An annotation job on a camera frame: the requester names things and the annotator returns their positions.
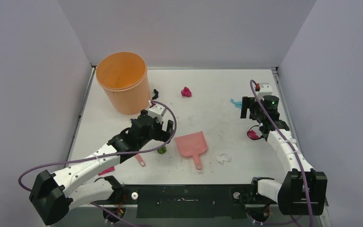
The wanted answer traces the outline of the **magenta scrap near right arm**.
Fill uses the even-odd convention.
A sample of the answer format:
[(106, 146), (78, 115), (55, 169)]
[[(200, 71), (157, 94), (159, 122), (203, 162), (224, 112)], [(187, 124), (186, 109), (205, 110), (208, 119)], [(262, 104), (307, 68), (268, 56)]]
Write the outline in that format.
[(255, 131), (253, 131), (253, 130), (249, 130), (249, 131), (247, 131), (247, 136), (249, 137), (249, 139), (251, 139), (251, 140), (259, 140), (259, 139), (261, 139), (261, 137), (260, 136), (258, 136), (257, 134), (256, 134), (256, 132)]

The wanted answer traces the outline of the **pink plastic dustpan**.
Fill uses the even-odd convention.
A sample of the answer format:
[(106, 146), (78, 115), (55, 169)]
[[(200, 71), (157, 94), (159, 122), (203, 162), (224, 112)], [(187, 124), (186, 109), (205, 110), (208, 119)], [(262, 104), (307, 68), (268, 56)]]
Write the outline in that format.
[(185, 158), (192, 158), (195, 168), (202, 170), (200, 156), (207, 151), (207, 142), (203, 131), (175, 137), (175, 143), (179, 154)]

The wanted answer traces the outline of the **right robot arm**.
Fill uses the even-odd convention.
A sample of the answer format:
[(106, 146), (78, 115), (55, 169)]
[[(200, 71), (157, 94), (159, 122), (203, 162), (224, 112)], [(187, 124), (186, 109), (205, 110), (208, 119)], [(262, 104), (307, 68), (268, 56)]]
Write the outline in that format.
[(304, 158), (293, 139), (290, 128), (280, 119), (279, 98), (265, 95), (261, 100), (242, 97), (240, 118), (259, 123), (264, 140), (275, 150), (286, 176), (282, 183), (267, 177), (254, 177), (248, 190), (255, 203), (268, 198), (278, 204), (284, 215), (314, 215), (323, 213), (328, 179)]

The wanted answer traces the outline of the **pink hand brush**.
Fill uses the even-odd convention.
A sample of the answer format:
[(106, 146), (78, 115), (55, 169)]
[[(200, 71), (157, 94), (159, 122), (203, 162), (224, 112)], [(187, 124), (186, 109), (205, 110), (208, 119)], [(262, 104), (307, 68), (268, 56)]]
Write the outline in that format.
[(142, 156), (140, 154), (135, 155), (135, 159), (138, 161), (139, 165), (142, 167), (146, 166), (145, 161), (143, 160)]

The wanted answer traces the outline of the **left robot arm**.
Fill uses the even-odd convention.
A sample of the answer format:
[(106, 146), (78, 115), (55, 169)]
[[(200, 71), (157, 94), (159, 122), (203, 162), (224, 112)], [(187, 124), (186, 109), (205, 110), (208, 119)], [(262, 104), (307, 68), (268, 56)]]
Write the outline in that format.
[(43, 223), (57, 223), (67, 213), (81, 205), (95, 201), (115, 204), (129, 193), (114, 176), (99, 177), (92, 183), (88, 180), (109, 167), (122, 164), (141, 153), (151, 140), (167, 144), (175, 135), (177, 121), (168, 120), (163, 130), (163, 113), (142, 110), (131, 126), (112, 137), (101, 148), (85, 159), (71, 161), (71, 165), (49, 173), (40, 172), (31, 189), (29, 200)]

